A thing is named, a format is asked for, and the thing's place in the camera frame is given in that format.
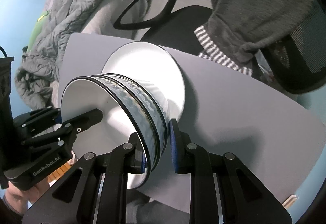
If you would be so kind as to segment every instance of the wooden floor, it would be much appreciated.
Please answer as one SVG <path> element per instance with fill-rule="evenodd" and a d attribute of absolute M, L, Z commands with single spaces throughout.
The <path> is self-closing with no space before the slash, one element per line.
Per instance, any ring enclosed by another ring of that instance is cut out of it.
<path fill-rule="evenodd" d="M 55 170 L 48 176 L 48 183 L 58 180 L 66 171 L 70 169 L 70 165 L 66 162 L 63 166 Z"/>

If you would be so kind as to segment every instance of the person's hand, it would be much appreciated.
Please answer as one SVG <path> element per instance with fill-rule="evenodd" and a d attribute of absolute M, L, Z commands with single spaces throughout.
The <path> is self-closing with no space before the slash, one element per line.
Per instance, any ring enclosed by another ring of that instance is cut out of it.
<path fill-rule="evenodd" d="M 35 203 L 49 189 L 47 180 L 46 177 L 27 191 L 19 190 L 9 182 L 5 193 L 7 202 L 17 213 L 24 214 L 27 211 L 27 202 Z"/>

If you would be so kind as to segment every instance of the black rim stripe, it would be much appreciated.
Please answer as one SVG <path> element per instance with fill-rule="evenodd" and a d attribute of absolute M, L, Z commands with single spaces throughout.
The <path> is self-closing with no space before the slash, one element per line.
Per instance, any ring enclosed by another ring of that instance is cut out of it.
<path fill-rule="evenodd" d="M 112 98 L 113 98 L 113 99 L 114 99 L 114 100 L 119 104 L 119 106 L 120 106 L 120 107 L 123 109 L 123 111 L 127 114 L 128 118 L 131 120 L 131 122 L 132 122 L 134 128 L 136 129 L 136 132 L 137 132 L 137 134 L 138 134 L 138 137 L 140 138 L 141 142 L 143 143 L 143 144 L 142 144 L 142 147 L 143 147 L 143 150 L 144 150 L 144 153 L 145 153 L 145 157 L 146 157 L 146 161 L 147 161 L 147 173 L 146 173 L 146 175 L 145 175 L 145 179 L 144 179 L 143 182 L 142 182 L 139 186 L 137 186 L 136 188 L 141 187 L 141 186 L 142 186 L 144 183 L 146 183 L 146 181 L 148 180 L 148 177 L 149 177 L 149 175 L 150 175 L 150 173 L 151 173 L 151 167 L 152 167 L 152 165 L 151 165 L 151 158 L 150 158 L 150 156 L 149 156 L 149 150 L 148 150 L 148 148 L 147 148 L 147 145 L 146 145 L 145 139 L 144 139 L 144 137 L 142 136 L 141 131 L 140 131 L 140 129 L 139 129 L 139 127 L 138 127 L 136 121 L 134 120 L 134 118 L 132 117 L 132 115 L 129 113 L 129 111 L 128 111 L 128 109 L 125 107 L 125 105 L 121 102 L 121 100 L 120 100 L 120 99 L 119 99 L 119 98 L 118 98 L 118 97 L 117 97 L 113 92 L 111 92 L 110 89 L 108 89 L 108 88 L 107 88 L 103 83 L 101 83 L 99 80 L 94 79 L 94 78 L 89 77 L 89 76 L 79 76 L 79 77 L 77 77 L 77 78 L 72 79 L 72 80 L 67 84 L 66 88 L 68 87 L 68 85 L 69 85 L 70 83 L 72 83 L 73 81 L 76 81 L 76 80 L 88 80 L 88 81 L 91 81 L 91 82 L 93 82 L 93 83 L 99 85 L 101 88 L 103 88 L 106 92 L 108 92 L 108 93 L 112 96 Z"/>
<path fill-rule="evenodd" d="M 138 82 L 136 82 L 136 81 L 134 81 L 133 79 L 131 79 L 131 78 L 129 78 L 129 77 L 127 77 L 127 76 L 124 76 L 124 75 L 121 75 L 121 74 L 118 74 L 118 73 L 106 73 L 106 74 L 111 74 L 111 75 L 115 75 L 115 76 L 118 76 L 118 77 L 121 77 L 121 78 L 123 78 L 123 79 L 126 79 L 126 80 L 128 80 L 128 81 L 131 81 L 131 82 L 133 82 L 134 84 L 136 84 L 139 88 L 141 88 L 143 91 L 144 91 L 144 93 L 146 93 L 147 95 L 148 95 L 148 97 L 153 101 L 153 103 L 155 104 L 155 106 L 157 107 L 157 109 L 160 109 L 160 107 L 159 107 L 159 105 L 158 105 L 158 103 L 156 102 L 156 100 L 152 97 L 152 95 L 146 90 L 146 89 L 144 89 Z M 162 122 L 163 122 L 163 124 L 164 124 L 164 132 L 165 132 L 165 142 L 164 142 L 164 146 L 163 146 L 163 151 L 162 151 L 162 153 L 164 153 L 164 151 L 165 151 L 165 148 L 166 148 L 166 145 L 167 145 L 167 140 L 168 140 L 168 138 L 169 138 L 169 133 L 168 133 L 168 131 L 167 131 L 167 125 L 166 125 L 166 123 L 165 123 L 165 118 L 164 118 L 164 116 L 163 116 L 163 113 L 161 112 L 161 111 L 159 111 L 159 114 L 160 114 L 160 116 L 161 116 L 161 119 L 162 119 Z"/>
<path fill-rule="evenodd" d="M 147 118 L 149 119 L 150 125 L 152 126 L 154 134 L 156 134 L 155 145 L 156 145 L 156 148 L 157 148 L 157 153 L 156 153 L 156 157 L 155 157 L 155 163 L 154 163 L 153 168 L 152 168 L 152 170 L 154 170 L 155 167 L 157 166 L 157 164 L 159 163 L 160 158 L 161 158 L 161 147 L 160 147 L 160 143 L 158 142 L 159 141 L 159 132 L 157 131 L 154 120 L 152 119 L 152 117 L 149 114 L 148 110 L 143 105 L 143 103 L 139 100 L 139 98 L 136 95 L 134 95 L 134 93 L 128 87 L 126 87 L 122 82 L 120 82 L 118 80 L 115 80 L 115 79 L 113 79 L 113 78 L 111 78 L 111 77 L 109 77 L 107 75 L 98 75 L 98 74 L 96 74 L 96 75 L 92 75 L 92 77 L 107 79 L 109 81 L 114 82 L 117 85 L 121 85 L 135 99 L 135 101 L 139 104 L 139 106 L 145 112 Z"/>

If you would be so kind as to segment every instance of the bowl rim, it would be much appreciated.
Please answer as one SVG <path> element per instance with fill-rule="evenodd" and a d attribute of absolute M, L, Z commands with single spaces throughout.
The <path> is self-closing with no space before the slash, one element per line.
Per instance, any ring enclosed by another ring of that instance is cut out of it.
<path fill-rule="evenodd" d="M 123 84 L 122 82 L 120 82 L 120 81 L 118 81 L 118 80 L 116 80 L 114 78 L 111 78 L 109 76 L 106 76 L 104 74 L 95 74 L 95 75 L 92 75 L 91 77 L 107 79 L 107 80 L 112 81 L 115 84 L 121 86 L 123 89 L 125 89 L 130 94 L 131 97 L 133 97 L 133 99 L 139 104 L 139 106 L 141 107 L 141 109 L 144 111 L 144 113 L 145 113 L 146 117 L 148 118 L 149 123 L 150 123 L 150 125 L 152 127 L 152 130 L 154 131 L 154 136 L 156 137 L 155 138 L 155 146 L 156 146 L 157 153 L 156 153 L 155 161 L 154 161 L 153 167 L 152 167 L 152 171 L 153 171 L 156 168 L 156 166 L 159 163 L 160 158 L 161 158 L 161 144 L 159 142 L 159 139 L 160 139 L 159 138 L 159 132 L 158 132 L 156 126 L 155 126 L 154 120 L 151 117 L 149 111 L 144 106 L 144 104 L 140 101 L 140 99 L 125 84 Z"/>
<path fill-rule="evenodd" d="M 137 81 L 135 81 L 135 80 L 133 80 L 133 79 L 127 77 L 127 76 L 124 76 L 122 74 L 119 74 L 119 73 L 104 73 L 102 75 L 106 75 L 107 76 L 108 74 L 113 75 L 113 76 L 117 76 L 117 77 L 121 77 L 122 79 L 126 79 L 126 80 L 131 81 L 134 84 L 136 84 L 153 101 L 153 103 L 155 104 L 156 108 L 157 109 L 160 109 L 159 103 L 156 101 L 156 99 L 144 87 L 142 87 L 142 85 L 140 85 Z M 165 133 L 165 142 L 164 142 L 164 146 L 163 146 L 163 149 L 162 149 L 162 154 L 163 154 L 164 151 L 165 151 L 165 148 L 167 146 L 167 141 L 169 139 L 169 132 L 168 132 L 168 129 L 167 129 L 167 127 L 169 125 L 169 120 L 167 121 L 167 124 L 166 124 L 165 118 L 164 118 L 164 115 L 163 115 L 162 111 L 159 111 L 159 115 L 160 115 L 160 117 L 162 119 L 162 122 L 164 124 L 164 133 Z"/>
<path fill-rule="evenodd" d="M 149 150 L 148 150 L 148 147 L 146 145 L 146 142 L 145 142 L 145 139 L 143 137 L 143 135 L 141 134 L 141 131 L 139 129 L 139 126 L 137 125 L 135 119 L 133 118 L 133 116 L 130 114 L 130 112 L 128 111 L 128 109 L 126 108 L 126 106 L 123 104 L 123 102 L 120 100 L 120 98 L 118 96 L 116 96 L 106 85 L 104 85 L 103 83 L 101 83 L 99 80 L 91 77 L 91 76 L 78 76 L 76 78 L 73 78 L 68 84 L 67 86 L 65 87 L 63 93 L 62 93 L 62 98 L 61 98 L 61 103 L 62 103 L 62 100 L 63 100 L 63 97 L 64 97 L 64 94 L 65 94 L 65 91 L 66 89 L 68 88 L 68 86 L 73 83 L 74 81 L 78 81 L 78 80 L 86 80 L 86 81 L 90 81 L 90 82 L 93 82 L 94 84 L 100 86 L 102 89 L 104 89 L 118 104 L 119 106 L 122 108 L 122 110 L 126 113 L 126 115 L 128 116 L 128 118 L 130 119 L 131 123 L 133 124 L 136 132 L 137 132 L 137 135 L 141 141 L 141 145 L 143 147 L 143 150 L 144 150 L 144 153 L 145 153 L 145 158 L 146 158 L 146 165 L 147 165 L 147 168 L 146 168 L 146 173 L 145 173 L 145 177 L 143 179 L 143 181 L 136 187 L 133 187 L 131 189 L 136 189 L 136 188 L 139 188 L 141 186 L 144 185 L 144 183 L 147 182 L 148 178 L 149 178 L 149 175 L 152 171 L 152 164 L 151 164 L 151 158 L 149 156 Z"/>
<path fill-rule="evenodd" d="M 105 62 L 105 64 L 104 64 L 104 66 L 103 66 L 103 68 L 102 68 L 102 71 L 101 71 L 101 74 L 107 74 L 107 73 L 103 73 L 103 71 L 104 71 L 104 68 L 106 67 L 106 65 L 108 64 L 108 62 L 109 62 L 109 60 L 111 59 L 111 57 L 117 52 L 117 51 L 119 51 L 121 48 L 125 48 L 125 46 L 129 46 L 129 45 L 134 45 L 134 44 L 136 44 L 136 43 L 144 43 L 144 44 L 146 44 L 146 45 L 152 45 L 153 47 L 156 47 L 156 48 L 159 48 L 159 49 L 161 49 L 162 51 L 164 51 L 173 61 L 174 61 L 174 63 L 175 63 L 175 65 L 177 66 L 177 69 L 178 69 L 178 74 L 180 74 L 180 77 L 181 77 L 181 83 L 183 84 L 182 86 L 183 86 L 183 101 L 182 101 L 182 104 L 181 104 L 181 108 L 180 108 L 180 110 L 179 110 L 179 114 L 177 115 L 177 116 L 175 116 L 175 117 L 173 117 L 173 118 L 176 118 L 178 121 L 179 121 L 179 119 L 181 118 L 181 116 L 182 116 L 182 113 L 183 113 L 183 111 L 184 111 L 184 108 L 185 108 L 185 78 L 184 78 L 184 74 L 183 74 L 183 72 L 182 72 L 182 70 L 181 70 L 181 68 L 180 68 L 180 66 L 179 66 L 179 64 L 178 64 L 178 62 L 176 61 L 176 59 L 167 51 L 167 50 L 165 50 L 162 46 L 160 46 L 160 45 L 157 45 L 157 44 L 153 44 L 153 43 L 149 43 L 149 42 L 145 42 L 145 41 L 141 41 L 141 40 L 139 40 L 139 41 L 131 41 L 131 42 L 128 42 L 128 43 L 126 43 L 126 44 L 123 44 L 122 46 L 120 46 L 117 50 L 115 50 L 111 55 L 110 55 L 110 57 L 108 57 L 108 59 L 107 59 L 107 61 Z"/>

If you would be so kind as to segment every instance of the blue wall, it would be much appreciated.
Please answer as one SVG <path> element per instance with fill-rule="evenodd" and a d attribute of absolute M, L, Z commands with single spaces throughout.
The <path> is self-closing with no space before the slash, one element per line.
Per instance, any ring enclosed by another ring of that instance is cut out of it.
<path fill-rule="evenodd" d="M 10 103 L 14 117 L 30 111 L 19 97 L 13 83 L 14 75 L 21 62 L 22 48 L 27 46 L 29 36 L 39 18 L 46 0 L 0 0 L 0 46 L 12 63 L 12 92 Z"/>
<path fill-rule="evenodd" d="M 316 115 L 326 125 L 326 86 L 311 93 L 302 94 L 297 102 L 312 114 Z M 326 178 L 326 147 L 322 151 L 316 165 L 311 170 L 307 179 L 296 191 L 299 199 L 289 208 L 289 213 L 295 223 L 315 199 L 317 192 Z"/>

